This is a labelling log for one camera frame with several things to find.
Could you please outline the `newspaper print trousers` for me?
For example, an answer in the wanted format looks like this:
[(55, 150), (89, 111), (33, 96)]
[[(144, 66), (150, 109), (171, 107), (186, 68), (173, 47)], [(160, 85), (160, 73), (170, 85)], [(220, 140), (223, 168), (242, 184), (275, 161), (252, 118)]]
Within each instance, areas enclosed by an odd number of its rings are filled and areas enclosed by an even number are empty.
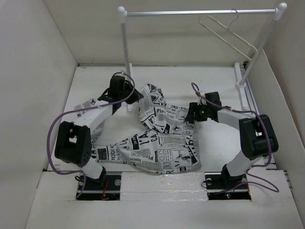
[(156, 174), (200, 169), (198, 134), (194, 125), (185, 121), (189, 109), (168, 104), (162, 90), (149, 83), (140, 93), (139, 120), (146, 129), (114, 145), (92, 146), (92, 158)]

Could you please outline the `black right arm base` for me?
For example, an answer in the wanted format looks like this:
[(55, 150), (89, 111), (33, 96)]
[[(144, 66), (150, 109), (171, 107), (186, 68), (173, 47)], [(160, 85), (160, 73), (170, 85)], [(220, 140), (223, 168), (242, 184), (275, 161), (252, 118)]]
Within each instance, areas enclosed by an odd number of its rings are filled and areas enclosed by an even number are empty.
[(208, 200), (251, 200), (246, 175), (226, 177), (221, 172), (204, 172), (202, 187)]

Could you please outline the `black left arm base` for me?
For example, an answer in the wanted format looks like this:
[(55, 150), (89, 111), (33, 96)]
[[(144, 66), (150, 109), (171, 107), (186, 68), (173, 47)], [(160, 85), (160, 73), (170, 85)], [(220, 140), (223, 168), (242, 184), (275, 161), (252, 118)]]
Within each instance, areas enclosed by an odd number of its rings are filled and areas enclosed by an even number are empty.
[(103, 186), (98, 185), (93, 180), (86, 178), (86, 184), (83, 183), (83, 175), (76, 176), (78, 181), (76, 191), (77, 200), (98, 200), (113, 201), (120, 200), (122, 174), (119, 172), (110, 172), (106, 175), (106, 181)]

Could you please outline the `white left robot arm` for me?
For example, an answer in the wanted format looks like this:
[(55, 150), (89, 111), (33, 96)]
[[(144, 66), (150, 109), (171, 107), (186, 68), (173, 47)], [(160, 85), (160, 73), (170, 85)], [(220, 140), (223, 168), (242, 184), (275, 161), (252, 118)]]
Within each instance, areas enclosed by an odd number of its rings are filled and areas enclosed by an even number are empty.
[(91, 107), (77, 109), (80, 116), (73, 122), (59, 125), (54, 156), (77, 166), (83, 179), (89, 180), (95, 189), (106, 185), (106, 169), (91, 156), (94, 130), (120, 109), (122, 103), (133, 104), (143, 98), (135, 88), (132, 77), (116, 72), (110, 85)]

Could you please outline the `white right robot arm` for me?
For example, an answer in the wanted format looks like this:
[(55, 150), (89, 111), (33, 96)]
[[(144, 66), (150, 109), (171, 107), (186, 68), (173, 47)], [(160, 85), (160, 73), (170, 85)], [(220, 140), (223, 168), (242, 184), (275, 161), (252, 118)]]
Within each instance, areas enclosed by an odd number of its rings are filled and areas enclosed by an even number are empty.
[(211, 119), (239, 131), (241, 150), (221, 171), (220, 182), (224, 187), (237, 185), (256, 161), (264, 156), (271, 158), (278, 151), (279, 143), (269, 116), (222, 106), (218, 92), (195, 94), (198, 101), (189, 103), (186, 122), (194, 124)]

